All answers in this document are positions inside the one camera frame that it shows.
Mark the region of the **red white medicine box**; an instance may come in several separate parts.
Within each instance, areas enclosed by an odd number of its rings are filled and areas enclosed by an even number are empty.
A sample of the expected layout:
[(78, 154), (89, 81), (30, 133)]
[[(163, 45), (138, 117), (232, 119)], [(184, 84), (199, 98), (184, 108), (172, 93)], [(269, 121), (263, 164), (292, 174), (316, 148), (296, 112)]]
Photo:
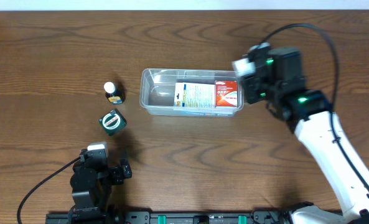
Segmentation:
[(216, 81), (216, 107), (238, 106), (238, 85), (236, 81)]

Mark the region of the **clear plastic container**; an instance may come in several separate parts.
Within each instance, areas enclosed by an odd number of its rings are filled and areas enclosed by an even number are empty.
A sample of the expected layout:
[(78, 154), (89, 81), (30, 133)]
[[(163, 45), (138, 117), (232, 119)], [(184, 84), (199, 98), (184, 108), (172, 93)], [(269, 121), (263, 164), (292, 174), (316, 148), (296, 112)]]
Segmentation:
[[(215, 85), (216, 81), (237, 82), (237, 107), (216, 107), (215, 105), (214, 108), (183, 108), (173, 106), (176, 83)], [(153, 115), (231, 117), (243, 108), (244, 96), (239, 78), (233, 71), (147, 68), (142, 73), (140, 105)]]

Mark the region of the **blue white medicine box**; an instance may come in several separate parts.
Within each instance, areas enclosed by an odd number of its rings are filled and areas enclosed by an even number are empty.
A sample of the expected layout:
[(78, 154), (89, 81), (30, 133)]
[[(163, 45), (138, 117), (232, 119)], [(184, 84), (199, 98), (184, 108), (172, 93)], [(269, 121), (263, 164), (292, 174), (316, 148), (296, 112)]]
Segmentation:
[(215, 85), (188, 82), (175, 84), (175, 107), (214, 108), (215, 103)]

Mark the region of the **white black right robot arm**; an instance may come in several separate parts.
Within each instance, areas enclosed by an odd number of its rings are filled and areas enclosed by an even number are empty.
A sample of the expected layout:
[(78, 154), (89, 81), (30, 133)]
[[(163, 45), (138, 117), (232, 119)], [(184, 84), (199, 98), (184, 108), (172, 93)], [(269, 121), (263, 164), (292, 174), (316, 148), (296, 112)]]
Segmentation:
[(309, 90), (295, 47), (265, 42), (232, 63), (249, 104), (266, 101), (311, 153), (329, 182), (341, 212), (301, 203), (283, 211), (280, 223), (369, 223), (369, 170), (346, 137), (339, 117), (320, 90)]

